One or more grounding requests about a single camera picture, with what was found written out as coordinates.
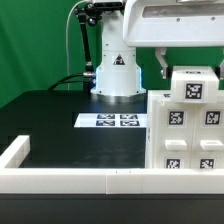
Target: metal bracket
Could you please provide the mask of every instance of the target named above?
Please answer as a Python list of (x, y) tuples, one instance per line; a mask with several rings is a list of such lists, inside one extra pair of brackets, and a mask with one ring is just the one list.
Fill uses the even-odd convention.
[(167, 69), (168, 69), (168, 64), (167, 64), (166, 60), (164, 59), (165, 55), (166, 55), (166, 48), (165, 47), (156, 48), (156, 58), (163, 68), (162, 71), (161, 71), (163, 79), (167, 78)]

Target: black tabletop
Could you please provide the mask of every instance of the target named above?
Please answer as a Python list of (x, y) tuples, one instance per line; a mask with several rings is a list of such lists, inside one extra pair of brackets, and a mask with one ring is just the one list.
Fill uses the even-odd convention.
[(0, 110), (0, 152), (26, 134), (31, 153), (23, 167), (144, 167), (145, 128), (74, 128), (79, 113), (146, 113), (146, 102), (111, 104), (80, 91), (26, 92)]

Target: black table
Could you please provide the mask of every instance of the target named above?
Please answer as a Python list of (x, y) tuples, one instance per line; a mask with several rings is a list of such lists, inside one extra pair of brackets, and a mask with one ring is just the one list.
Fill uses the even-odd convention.
[[(79, 113), (146, 113), (82, 92), (26, 92), (0, 110), (0, 154), (21, 134), (21, 168), (144, 168), (145, 128), (74, 128)], [(0, 223), (223, 224), (223, 195), (0, 194)]]

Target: white border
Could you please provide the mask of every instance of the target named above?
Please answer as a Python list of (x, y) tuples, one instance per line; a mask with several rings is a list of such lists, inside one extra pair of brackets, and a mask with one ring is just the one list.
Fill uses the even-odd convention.
[(0, 157), (0, 193), (224, 194), (224, 169), (27, 169), (30, 150), (18, 136)]

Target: black cable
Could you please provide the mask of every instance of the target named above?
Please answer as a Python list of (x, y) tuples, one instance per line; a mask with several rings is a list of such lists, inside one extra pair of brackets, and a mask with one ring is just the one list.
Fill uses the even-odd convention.
[(53, 84), (52, 86), (50, 86), (48, 88), (49, 91), (52, 91), (54, 90), (54, 88), (62, 83), (65, 83), (66, 80), (69, 80), (69, 79), (72, 79), (72, 78), (76, 78), (76, 77), (83, 77), (83, 73), (77, 73), (77, 74), (74, 74), (74, 75), (69, 75), (69, 76), (66, 76), (62, 79), (60, 79), (58, 82), (56, 82), (55, 84)]
[(92, 83), (90, 81), (66, 81), (66, 82), (58, 82), (48, 88), (48, 91), (53, 91), (58, 85), (68, 84), (68, 83)]

